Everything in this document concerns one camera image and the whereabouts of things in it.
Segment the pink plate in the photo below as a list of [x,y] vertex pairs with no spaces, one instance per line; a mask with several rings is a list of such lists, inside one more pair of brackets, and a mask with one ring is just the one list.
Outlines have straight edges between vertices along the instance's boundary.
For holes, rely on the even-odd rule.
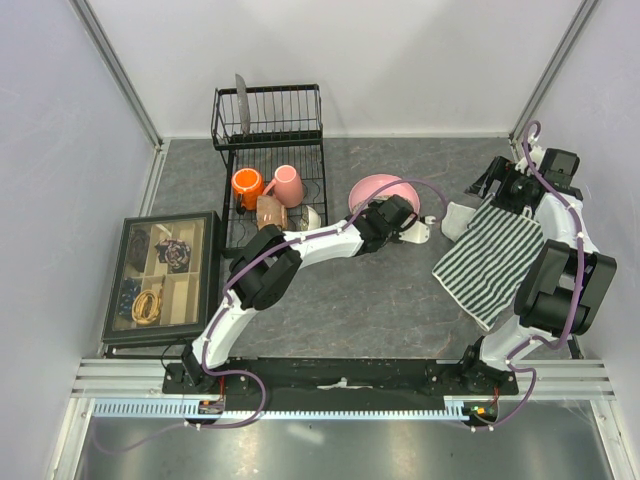
[[359,180],[350,191],[348,199],[349,210],[351,204],[358,203],[362,200],[369,200],[380,196],[387,196],[388,199],[393,195],[398,195],[409,202],[415,213],[419,213],[419,195],[409,183],[394,184],[373,196],[373,193],[381,187],[397,180],[399,180],[399,177],[390,174],[374,174]]

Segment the speckled beige plate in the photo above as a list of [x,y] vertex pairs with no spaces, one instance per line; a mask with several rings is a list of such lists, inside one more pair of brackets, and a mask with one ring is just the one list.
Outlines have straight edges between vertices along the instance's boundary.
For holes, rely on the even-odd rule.
[[387,196],[375,197],[369,200],[362,200],[358,203],[353,203],[350,205],[350,212],[352,215],[355,215],[356,212],[360,209],[366,209],[370,204],[378,204],[387,199]]

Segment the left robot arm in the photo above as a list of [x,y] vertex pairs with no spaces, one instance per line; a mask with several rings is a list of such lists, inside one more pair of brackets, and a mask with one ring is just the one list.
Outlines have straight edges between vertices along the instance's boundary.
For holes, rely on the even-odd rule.
[[345,219],[310,231],[282,231],[268,225],[245,245],[230,266],[222,300],[203,333],[182,354],[185,382],[208,393],[239,335],[260,311],[274,306],[296,274],[312,265],[380,250],[415,225],[408,200],[393,195],[375,200]]

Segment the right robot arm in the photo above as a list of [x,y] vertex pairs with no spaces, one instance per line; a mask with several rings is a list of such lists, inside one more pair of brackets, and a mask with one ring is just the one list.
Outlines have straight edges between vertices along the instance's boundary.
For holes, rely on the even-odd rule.
[[570,335],[592,325],[616,273],[614,258],[593,245],[582,219],[582,194],[572,180],[577,154],[527,146],[522,162],[496,157],[467,190],[508,213],[531,208],[544,243],[516,294],[514,315],[496,332],[469,346],[458,368],[467,392],[514,390],[516,361],[540,346],[562,348]]

